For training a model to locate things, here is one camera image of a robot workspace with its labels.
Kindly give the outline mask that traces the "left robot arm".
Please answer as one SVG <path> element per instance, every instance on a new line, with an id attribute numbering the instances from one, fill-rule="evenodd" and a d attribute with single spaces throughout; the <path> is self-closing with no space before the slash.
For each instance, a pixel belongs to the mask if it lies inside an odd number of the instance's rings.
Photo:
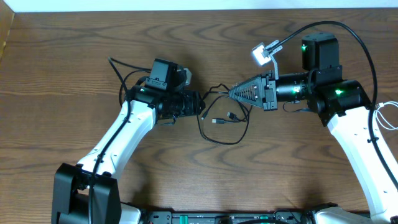
<path id="1" fill-rule="evenodd" d="M 160 120 L 198 116 L 204 109 L 198 91 L 189 90 L 192 73 L 177 63 L 155 59 L 152 68 L 134 67 L 144 76 L 121 87 L 118 117 L 99 143 L 75 165 L 63 163 L 53 183 L 52 223 L 139 223 L 141 210 L 122 203 L 118 180 L 138 144 Z"/>

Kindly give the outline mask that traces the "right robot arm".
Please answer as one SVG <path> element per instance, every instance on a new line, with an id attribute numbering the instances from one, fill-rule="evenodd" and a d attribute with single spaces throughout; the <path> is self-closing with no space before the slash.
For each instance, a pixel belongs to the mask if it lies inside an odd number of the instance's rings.
<path id="1" fill-rule="evenodd" d="M 301 73 L 272 70 L 229 91 L 229 97 L 266 111 L 279 102 L 305 100 L 343 148 L 365 194 L 369 216 L 328 203 L 306 212 L 302 223 L 396 223 L 397 161 L 374 116 L 374 105 L 356 80 L 345 80 L 339 43 L 331 33 L 302 38 Z"/>

